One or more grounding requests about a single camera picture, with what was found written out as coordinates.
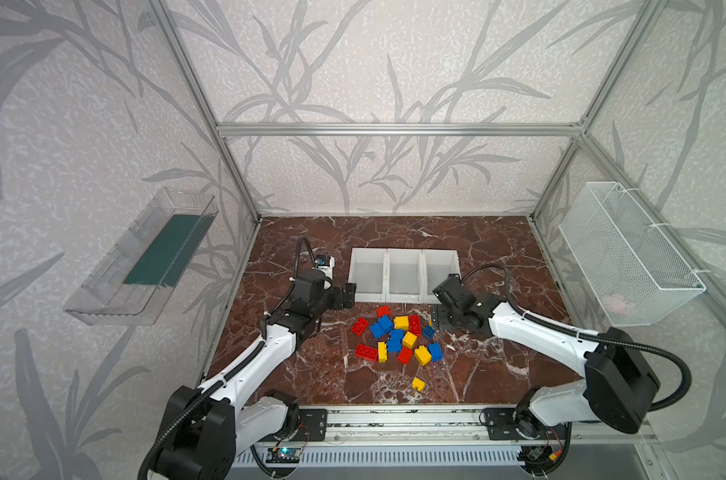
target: brown marble tabletop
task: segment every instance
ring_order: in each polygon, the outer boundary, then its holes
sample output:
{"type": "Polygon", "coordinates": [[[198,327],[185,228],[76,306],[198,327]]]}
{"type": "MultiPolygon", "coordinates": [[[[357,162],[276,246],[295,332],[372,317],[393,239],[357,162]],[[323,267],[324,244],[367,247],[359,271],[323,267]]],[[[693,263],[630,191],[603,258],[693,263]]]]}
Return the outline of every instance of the brown marble tabletop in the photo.
{"type": "MultiPolygon", "coordinates": [[[[243,281],[216,347],[210,374],[232,362],[258,335],[262,312],[270,310],[289,285],[296,239],[305,234],[317,254],[335,257],[334,281],[342,286],[349,274],[353,247],[431,248],[456,250],[463,274],[491,262],[511,268],[512,292],[522,308],[569,322],[555,281],[523,216],[374,216],[267,218],[256,237],[243,281]]],[[[309,266],[303,254],[300,268],[309,266]]],[[[503,292],[503,277],[482,270],[469,282],[476,295],[503,292]]],[[[419,366],[390,355],[386,363],[355,357],[355,347],[376,347],[369,330],[358,337],[350,327],[362,316],[376,321],[378,304],[328,311],[321,331],[284,361],[257,390],[259,398],[279,389],[302,405],[349,403],[517,403],[531,386],[556,386],[578,378],[571,370],[525,346],[462,332],[438,330],[444,359],[419,366]],[[427,384],[417,392],[411,380],[427,384]]],[[[390,304],[393,315],[414,315],[422,327],[431,306],[390,304]]],[[[416,346],[426,345],[420,336],[416,346]]]]}

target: wall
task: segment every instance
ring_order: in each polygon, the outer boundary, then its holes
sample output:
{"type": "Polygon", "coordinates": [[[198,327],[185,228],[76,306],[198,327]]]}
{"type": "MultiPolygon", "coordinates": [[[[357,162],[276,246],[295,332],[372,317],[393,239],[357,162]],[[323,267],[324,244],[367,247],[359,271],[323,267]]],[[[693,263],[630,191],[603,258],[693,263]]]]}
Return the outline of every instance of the wall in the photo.
{"type": "Polygon", "coordinates": [[[0,2],[0,478],[129,478],[253,231],[143,2],[0,2]],[[154,326],[66,299],[161,186],[219,215],[154,326]]]}
{"type": "MultiPolygon", "coordinates": [[[[219,122],[570,123],[641,2],[168,4],[219,122]]],[[[229,142],[265,214],[525,214],[566,139],[229,142]]]]}
{"type": "MultiPolygon", "coordinates": [[[[591,134],[726,286],[726,2],[667,3],[591,134]]],[[[605,328],[599,304],[557,226],[586,181],[605,180],[579,154],[537,220],[580,316],[605,328]]],[[[648,415],[681,479],[726,479],[726,331],[701,300],[633,338],[691,367],[689,394],[648,415]]],[[[674,389],[669,362],[649,358],[674,389]]]]}

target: yellow lego brick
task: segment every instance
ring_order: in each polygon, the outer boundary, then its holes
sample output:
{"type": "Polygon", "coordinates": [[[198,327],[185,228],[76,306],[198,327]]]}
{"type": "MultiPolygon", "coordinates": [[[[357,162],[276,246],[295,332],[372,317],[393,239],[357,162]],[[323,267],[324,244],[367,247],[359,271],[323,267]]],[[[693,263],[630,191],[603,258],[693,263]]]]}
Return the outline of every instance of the yellow lego brick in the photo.
{"type": "Polygon", "coordinates": [[[387,361],[387,343],[379,342],[379,363],[387,361]]]}
{"type": "Polygon", "coordinates": [[[416,377],[414,377],[414,381],[411,382],[411,386],[414,387],[417,392],[421,392],[425,389],[425,383],[416,377]]]}
{"type": "Polygon", "coordinates": [[[406,332],[403,337],[403,346],[407,349],[414,349],[414,343],[416,343],[416,335],[411,332],[406,332]]]}
{"type": "Polygon", "coordinates": [[[408,317],[406,315],[397,316],[395,318],[395,328],[400,330],[408,330],[408,317]]]}
{"type": "Polygon", "coordinates": [[[430,360],[432,360],[432,355],[430,355],[430,351],[427,350],[424,345],[414,350],[414,356],[416,357],[416,360],[421,366],[425,366],[427,363],[430,362],[430,360]]]}

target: toy building block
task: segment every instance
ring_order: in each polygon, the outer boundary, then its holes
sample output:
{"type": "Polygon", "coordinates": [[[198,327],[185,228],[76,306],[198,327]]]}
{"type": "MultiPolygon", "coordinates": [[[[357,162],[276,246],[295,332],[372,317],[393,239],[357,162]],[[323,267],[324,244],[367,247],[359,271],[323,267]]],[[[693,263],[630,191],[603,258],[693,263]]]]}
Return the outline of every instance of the toy building block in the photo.
{"type": "Polygon", "coordinates": [[[413,350],[403,348],[403,349],[401,349],[401,352],[397,354],[397,360],[400,363],[402,363],[403,365],[408,365],[408,360],[411,359],[411,355],[413,355],[413,354],[414,354],[413,350]]]}
{"type": "Polygon", "coordinates": [[[357,322],[352,326],[352,332],[357,336],[363,335],[365,328],[368,326],[368,322],[365,318],[360,317],[357,322]]]}
{"type": "Polygon", "coordinates": [[[408,316],[408,330],[416,336],[421,335],[421,324],[418,315],[408,316]]]}
{"type": "Polygon", "coordinates": [[[387,315],[383,315],[382,318],[379,319],[378,323],[385,333],[389,333],[389,331],[392,330],[392,320],[390,320],[390,317],[387,315]]]}
{"type": "Polygon", "coordinates": [[[368,328],[371,329],[371,333],[374,334],[374,338],[376,339],[380,339],[385,335],[385,330],[382,329],[381,325],[379,325],[378,323],[375,323],[368,328]]]}
{"type": "Polygon", "coordinates": [[[393,330],[390,332],[390,340],[402,341],[403,337],[406,336],[406,332],[403,330],[393,330]]]}
{"type": "Polygon", "coordinates": [[[414,343],[416,343],[416,335],[411,332],[406,332],[405,336],[403,337],[403,346],[407,349],[413,349],[414,343]]]}
{"type": "Polygon", "coordinates": [[[398,353],[401,350],[401,340],[399,339],[389,339],[387,341],[387,351],[398,353]]]}
{"type": "Polygon", "coordinates": [[[399,330],[408,330],[408,317],[406,315],[397,316],[395,318],[395,328],[399,330]]]}
{"type": "Polygon", "coordinates": [[[437,343],[431,343],[427,345],[427,349],[430,351],[430,355],[432,355],[433,362],[443,360],[443,350],[441,350],[440,345],[437,343]]]}
{"type": "Polygon", "coordinates": [[[421,330],[421,334],[424,335],[426,338],[432,340],[433,335],[435,334],[435,329],[431,326],[427,325],[425,328],[421,330]]]}
{"type": "Polygon", "coordinates": [[[385,305],[385,306],[380,306],[376,309],[376,315],[377,316],[392,315],[392,312],[390,312],[390,307],[385,305]]]}
{"type": "Polygon", "coordinates": [[[411,386],[415,388],[417,392],[421,392],[425,389],[425,383],[416,377],[414,377],[414,381],[411,382],[411,386]]]}
{"type": "Polygon", "coordinates": [[[379,342],[379,363],[387,361],[387,343],[379,342]]]}
{"type": "Polygon", "coordinates": [[[430,362],[430,360],[432,360],[432,355],[430,355],[430,351],[427,350],[424,345],[414,350],[414,356],[416,357],[417,362],[419,362],[419,365],[421,366],[425,366],[427,363],[430,362]]]}
{"type": "Polygon", "coordinates": [[[359,359],[368,360],[369,362],[376,362],[379,352],[367,345],[358,343],[358,348],[355,349],[355,356],[359,359]]]}

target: green mat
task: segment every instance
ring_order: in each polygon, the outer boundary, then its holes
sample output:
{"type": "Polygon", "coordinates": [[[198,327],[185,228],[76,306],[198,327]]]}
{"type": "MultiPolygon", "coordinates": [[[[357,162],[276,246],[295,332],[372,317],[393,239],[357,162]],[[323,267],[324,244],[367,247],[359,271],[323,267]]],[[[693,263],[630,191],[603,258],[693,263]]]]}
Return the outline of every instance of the green mat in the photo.
{"type": "Polygon", "coordinates": [[[124,284],[176,286],[214,218],[214,215],[171,216],[126,275],[124,284]]]}

